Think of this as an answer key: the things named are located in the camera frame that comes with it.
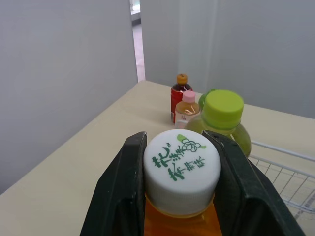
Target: pink bottle cap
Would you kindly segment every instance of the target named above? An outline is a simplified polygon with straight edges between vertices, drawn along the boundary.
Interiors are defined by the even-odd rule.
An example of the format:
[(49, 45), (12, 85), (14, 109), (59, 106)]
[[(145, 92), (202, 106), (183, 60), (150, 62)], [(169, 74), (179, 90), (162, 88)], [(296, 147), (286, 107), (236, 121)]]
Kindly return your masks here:
[(185, 91), (183, 93), (183, 102), (193, 103), (195, 102), (196, 94), (193, 91)]

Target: table surface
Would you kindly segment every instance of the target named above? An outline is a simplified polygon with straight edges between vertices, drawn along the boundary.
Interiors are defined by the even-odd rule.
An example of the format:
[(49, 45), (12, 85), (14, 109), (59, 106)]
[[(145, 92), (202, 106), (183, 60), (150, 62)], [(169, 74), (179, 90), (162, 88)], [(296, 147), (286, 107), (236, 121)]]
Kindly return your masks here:
[[(245, 105), (242, 124), (252, 140), (315, 157), (314, 119)], [(172, 128), (170, 87), (138, 83), (0, 196), (0, 235), (78, 236), (96, 182), (125, 139), (146, 131), (150, 141)], [(315, 174), (313, 163), (252, 152)], [(300, 222), (307, 235), (313, 222)]]

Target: red bottle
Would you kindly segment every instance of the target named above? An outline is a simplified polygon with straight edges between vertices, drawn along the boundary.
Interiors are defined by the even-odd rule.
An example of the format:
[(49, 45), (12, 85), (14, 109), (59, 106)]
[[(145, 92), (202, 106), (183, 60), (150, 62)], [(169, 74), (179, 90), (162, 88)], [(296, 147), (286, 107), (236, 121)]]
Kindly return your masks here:
[(192, 91), (192, 87), (187, 84), (187, 75), (179, 74), (177, 75), (177, 84), (171, 88), (171, 118), (175, 123), (175, 107), (177, 103), (181, 102), (183, 99), (183, 92)]

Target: small pink bottle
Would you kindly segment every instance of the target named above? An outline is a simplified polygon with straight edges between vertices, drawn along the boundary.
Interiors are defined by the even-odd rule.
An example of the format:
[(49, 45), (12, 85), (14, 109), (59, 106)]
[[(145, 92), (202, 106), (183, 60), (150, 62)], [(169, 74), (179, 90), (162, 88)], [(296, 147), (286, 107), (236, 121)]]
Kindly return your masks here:
[(195, 102), (196, 95), (193, 91), (183, 93), (182, 102), (178, 103), (175, 108), (175, 127), (183, 129), (192, 118), (199, 114), (199, 105)]

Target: white bottle cap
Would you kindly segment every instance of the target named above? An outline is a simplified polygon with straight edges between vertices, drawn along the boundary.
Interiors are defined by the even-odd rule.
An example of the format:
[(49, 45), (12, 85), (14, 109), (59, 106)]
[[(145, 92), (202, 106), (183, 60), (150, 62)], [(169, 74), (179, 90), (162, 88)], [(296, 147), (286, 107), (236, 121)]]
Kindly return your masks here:
[(221, 171), (214, 145), (184, 129), (155, 136), (144, 152), (143, 164), (147, 197), (155, 208), (174, 216), (204, 211)]

